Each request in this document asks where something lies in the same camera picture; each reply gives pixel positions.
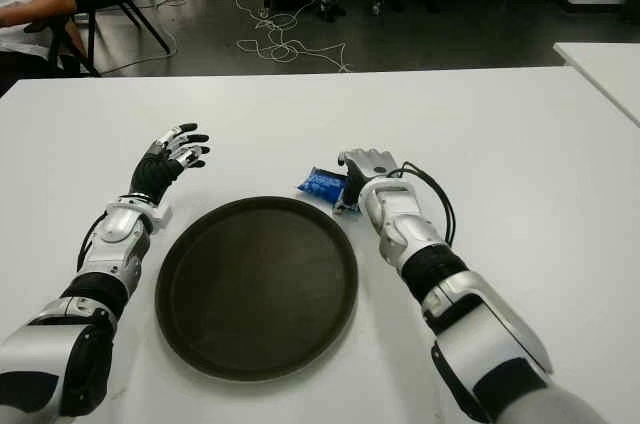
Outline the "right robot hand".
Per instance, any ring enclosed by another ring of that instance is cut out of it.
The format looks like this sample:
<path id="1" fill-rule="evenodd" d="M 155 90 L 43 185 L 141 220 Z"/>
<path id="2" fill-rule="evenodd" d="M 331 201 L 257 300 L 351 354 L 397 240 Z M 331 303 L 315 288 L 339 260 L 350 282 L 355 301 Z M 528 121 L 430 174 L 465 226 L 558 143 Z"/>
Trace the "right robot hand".
<path id="1" fill-rule="evenodd" d="M 371 180 L 388 175 L 398 168 L 389 151 L 376 149 L 351 149 L 338 155 L 339 166 L 345 166 L 346 179 L 334 208 L 336 210 L 355 209 L 360 192 Z"/>

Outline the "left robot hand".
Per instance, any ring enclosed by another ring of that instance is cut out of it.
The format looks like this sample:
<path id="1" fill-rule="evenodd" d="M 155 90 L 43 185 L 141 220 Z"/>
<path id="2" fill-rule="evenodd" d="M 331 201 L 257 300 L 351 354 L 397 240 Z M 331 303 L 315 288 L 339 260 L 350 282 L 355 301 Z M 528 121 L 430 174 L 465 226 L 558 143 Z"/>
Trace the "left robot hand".
<path id="1" fill-rule="evenodd" d="M 168 188 L 187 169 L 206 165 L 209 136 L 197 133 L 196 123 L 180 124 L 155 139 L 137 164 L 129 193 L 159 205 Z"/>

